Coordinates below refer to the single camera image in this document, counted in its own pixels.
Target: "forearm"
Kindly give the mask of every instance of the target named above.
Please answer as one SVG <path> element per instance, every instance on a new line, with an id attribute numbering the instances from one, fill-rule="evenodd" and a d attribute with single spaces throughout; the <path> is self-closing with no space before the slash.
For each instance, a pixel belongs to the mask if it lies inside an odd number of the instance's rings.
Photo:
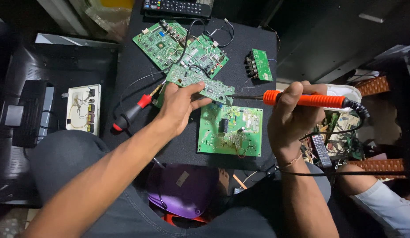
<path id="1" fill-rule="evenodd" d="M 40 211 L 26 237 L 78 237 L 173 137 L 156 120 L 66 184 Z"/>
<path id="2" fill-rule="evenodd" d="M 299 147 L 290 155 L 279 154 L 277 160 L 287 164 L 297 157 Z M 284 169 L 294 173 L 310 173 L 303 159 Z M 282 174 L 283 206 L 293 237 L 338 237 L 336 225 L 323 194 L 313 177 Z"/>

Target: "hand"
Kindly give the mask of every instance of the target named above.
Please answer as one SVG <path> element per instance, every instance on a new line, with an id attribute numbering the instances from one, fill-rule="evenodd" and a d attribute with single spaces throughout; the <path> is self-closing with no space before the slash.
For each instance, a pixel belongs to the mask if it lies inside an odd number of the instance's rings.
<path id="1" fill-rule="evenodd" d="M 297 157 L 300 149 L 299 138 L 325 117 L 323 108 L 297 106 L 302 94 L 327 95 L 327 86 L 311 85 L 308 81 L 294 82 L 284 90 L 274 106 L 268 122 L 268 139 L 281 166 Z"/>
<path id="2" fill-rule="evenodd" d="M 210 98 L 203 98 L 196 93 L 205 88 L 204 82 L 190 84 L 185 88 L 179 88 L 176 84 L 169 83 L 165 88 L 164 105 L 157 118 L 164 118 L 166 124 L 175 129 L 175 136 L 183 132 L 189 121 L 190 113 L 212 102 Z"/>

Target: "screwdriver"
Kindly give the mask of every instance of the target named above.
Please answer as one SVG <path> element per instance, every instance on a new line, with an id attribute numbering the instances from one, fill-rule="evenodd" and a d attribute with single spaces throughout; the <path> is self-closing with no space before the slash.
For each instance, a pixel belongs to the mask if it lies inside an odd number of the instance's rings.
<path id="1" fill-rule="evenodd" d="M 117 131 L 123 131 L 127 129 L 134 122 L 134 119 L 136 118 L 137 114 L 139 114 L 139 112 L 142 111 L 142 109 L 144 109 L 145 106 L 151 103 L 152 96 L 156 92 L 158 92 L 158 90 L 165 84 L 165 82 L 166 80 L 164 80 L 163 83 L 159 84 L 158 87 L 156 87 L 149 95 L 143 95 L 142 98 L 137 102 L 137 104 L 134 105 L 134 107 L 125 111 L 126 117 L 124 117 L 123 114 L 120 117 L 118 117 L 118 119 L 115 120 L 113 124 L 114 129 Z"/>
<path id="2" fill-rule="evenodd" d="M 247 95 L 227 95 L 227 97 L 233 97 L 238 99 L 250 99 L 261 100 L 266 105 L 274 106 L 281 98 L 283 92 L 278 90 L 267 90 L 264 95 L 247 96 Z M 312 106 L 321 108 L 352 108 L 354 110 L 361 110 L 361 105 L 358 102 L 349 100 L 345 96 L 326 96 L 326 95 L 302 95 L 297 102 L 300 106 Z M 369 117 L 369 113 L 364 113 L 366 118 Z"/>

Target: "orange soldering iron handle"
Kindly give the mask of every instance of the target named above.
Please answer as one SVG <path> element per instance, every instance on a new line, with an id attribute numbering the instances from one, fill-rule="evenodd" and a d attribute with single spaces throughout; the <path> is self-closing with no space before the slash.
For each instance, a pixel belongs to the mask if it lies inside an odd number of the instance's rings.
<path id="1" fill-rule="evenodd" d="M 282 94 L 277 90 L 267 90 L 263 97 L 264 104 L 275 105 Z M 297 104 L 321 108 L 343 108 L 345 98 L 345 96 L 302 95 Z"/>

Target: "black remote control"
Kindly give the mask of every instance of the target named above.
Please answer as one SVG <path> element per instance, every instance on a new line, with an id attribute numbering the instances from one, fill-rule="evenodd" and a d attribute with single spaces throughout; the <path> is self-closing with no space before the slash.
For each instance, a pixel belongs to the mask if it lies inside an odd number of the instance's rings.
<path id="1" fill-rule="evenodd" d="M 328 168 L 333 166 L 331 159 L 328 156 L 327 149 L 325 148 L 323 137 L 321 135 L 312 136 L 312 142 L 314 143 L 315 150 L 317 151 L 318 157 L 321 160 L 323 168 Z"/>
<path id="2" fill-rule="evenodd" d="M 209 5 L 202 3 L 188 3 L 185 1 L 145 0 L 143 9 L 201 17 L 211 16 L 211 7 Z"/>

